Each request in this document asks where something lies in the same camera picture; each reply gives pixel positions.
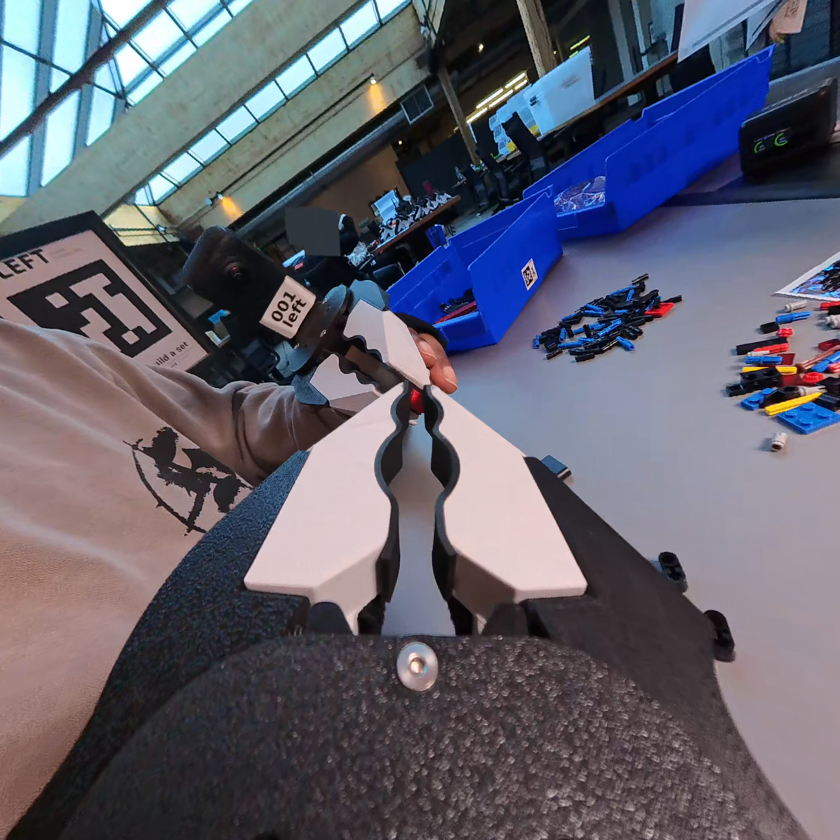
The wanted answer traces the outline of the black device with green display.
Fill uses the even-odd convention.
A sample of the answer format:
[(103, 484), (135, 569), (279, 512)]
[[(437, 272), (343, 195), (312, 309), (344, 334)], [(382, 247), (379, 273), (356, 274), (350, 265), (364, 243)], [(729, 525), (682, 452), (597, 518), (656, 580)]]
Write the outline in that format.
[(825, 79), (745, 119), (738, 131), (742, 175), (757, 180), (827, 148), (837, 131), (838, 80)]

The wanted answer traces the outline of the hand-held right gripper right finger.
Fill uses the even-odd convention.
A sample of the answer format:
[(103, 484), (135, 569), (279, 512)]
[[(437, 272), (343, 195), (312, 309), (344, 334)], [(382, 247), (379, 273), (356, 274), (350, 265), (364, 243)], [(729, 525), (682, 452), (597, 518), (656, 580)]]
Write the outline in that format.
[(429, 386), (423, 419), (442, 490), (433, 572), (457, 635), (499, 606), (579, 597), (587, 582), (528, 458), (451, 396)]

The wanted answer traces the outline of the person's left hand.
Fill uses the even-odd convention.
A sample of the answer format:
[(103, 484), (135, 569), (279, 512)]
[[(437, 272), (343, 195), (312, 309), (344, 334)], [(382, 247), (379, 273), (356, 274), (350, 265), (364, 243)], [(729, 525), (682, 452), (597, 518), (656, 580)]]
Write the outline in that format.
[(448, 395), (454, 394), (458, 388), (458, 379), (444, 346), (433, 334), (413, 329), (410, 333), (428, 370), (431, 384)]

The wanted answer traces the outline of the pile of mixed lego pieces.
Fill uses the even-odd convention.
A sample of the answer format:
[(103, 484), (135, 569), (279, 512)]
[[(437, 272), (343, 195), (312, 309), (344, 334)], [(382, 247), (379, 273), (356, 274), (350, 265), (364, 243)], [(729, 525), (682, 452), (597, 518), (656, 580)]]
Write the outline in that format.
[(732, 351), (724, 394), (779, 432), (812, 436), (839, 425), (838, 304), (788, 300)]

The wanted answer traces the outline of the large blue storage bin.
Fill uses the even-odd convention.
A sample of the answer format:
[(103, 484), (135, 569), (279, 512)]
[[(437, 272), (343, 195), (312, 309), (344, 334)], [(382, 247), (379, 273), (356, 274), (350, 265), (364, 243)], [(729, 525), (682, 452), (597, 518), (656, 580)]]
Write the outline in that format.
[[(743, 121), (770, 89), (774, 46), (647, 107), (530, 185), (547, 193), (559, 231), (571, 238), (611, 235), (632, 226), (737, 153)], [(602, 176), (603, 199), (569, 212), (559, 196)]]

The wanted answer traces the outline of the person's left forearm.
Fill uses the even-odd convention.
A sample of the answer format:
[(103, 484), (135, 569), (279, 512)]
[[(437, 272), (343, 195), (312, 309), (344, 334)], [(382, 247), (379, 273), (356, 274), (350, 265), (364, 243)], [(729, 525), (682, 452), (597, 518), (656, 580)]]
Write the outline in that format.
[(350, 415), (301, 403), (290, 386), (236, 381), (215, 388), (194, 374), (149, 366), (71, 332), (2, 321), (2, 384), (44, 397), (65, 419), (110, 434), (152, 418), (252, 486)]

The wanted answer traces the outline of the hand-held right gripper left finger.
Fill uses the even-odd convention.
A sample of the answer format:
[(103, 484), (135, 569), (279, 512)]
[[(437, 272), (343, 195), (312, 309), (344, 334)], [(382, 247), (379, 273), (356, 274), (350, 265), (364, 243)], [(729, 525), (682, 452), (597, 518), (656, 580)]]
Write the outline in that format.
[(353, 634), (388, 603), (400, 569), (396, 500), (410, 385), (392, 388), (312, 446), (245, 574), (251, 592), (333, 604)]

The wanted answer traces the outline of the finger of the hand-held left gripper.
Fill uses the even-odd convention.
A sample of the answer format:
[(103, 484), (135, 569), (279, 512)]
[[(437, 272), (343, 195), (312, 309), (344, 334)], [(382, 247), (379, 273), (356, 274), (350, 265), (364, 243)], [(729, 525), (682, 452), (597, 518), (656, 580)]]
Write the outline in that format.
[(335, 412), (355, 415), (376, 402), (382, 392), (362, 382), (356, 371), (342, 372), (339, 360), (325, 360), (314, 370), (310, 386), (322, 403)]
[(381, 387), (409, 382), (417, 389), (431, 384), (429, 370), (409, 328), (391, 311), (352, 308), (343, 327), (350, 347), (345, 354)]

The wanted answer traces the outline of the colourful sticker sheet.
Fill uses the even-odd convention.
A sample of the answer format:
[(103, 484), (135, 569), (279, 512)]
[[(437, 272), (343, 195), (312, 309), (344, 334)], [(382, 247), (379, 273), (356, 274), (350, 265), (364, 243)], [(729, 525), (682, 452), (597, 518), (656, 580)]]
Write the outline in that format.
[(777, 297), (839, 303), (839, 258), (811, 269), (774, 293)]

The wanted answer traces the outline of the small crinkled plastic bag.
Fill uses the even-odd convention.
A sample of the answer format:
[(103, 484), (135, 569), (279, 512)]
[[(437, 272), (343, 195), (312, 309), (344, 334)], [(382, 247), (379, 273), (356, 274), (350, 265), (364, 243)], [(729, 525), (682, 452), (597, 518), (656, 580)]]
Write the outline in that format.
[(553, 199), (558, 214), (574, 214), (601, 207), (606, 200), (606, 177), (598, 175), (568, 186)]

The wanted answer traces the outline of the pile of black blue pins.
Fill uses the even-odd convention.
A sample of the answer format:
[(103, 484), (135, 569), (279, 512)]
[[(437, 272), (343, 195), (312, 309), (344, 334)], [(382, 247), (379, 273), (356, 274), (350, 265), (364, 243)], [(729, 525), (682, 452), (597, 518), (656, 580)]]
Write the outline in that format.
[(551, 328), (537, 333), (532, 348), (546, 361), (567, 357), (576, 364), (594, 361), (619, 349), (634, 352), (648, 324), (670, 314), (683, 301), (681, 295), (663, 297), (648, 287), (648, 274), (624, 287), (594, 298)]

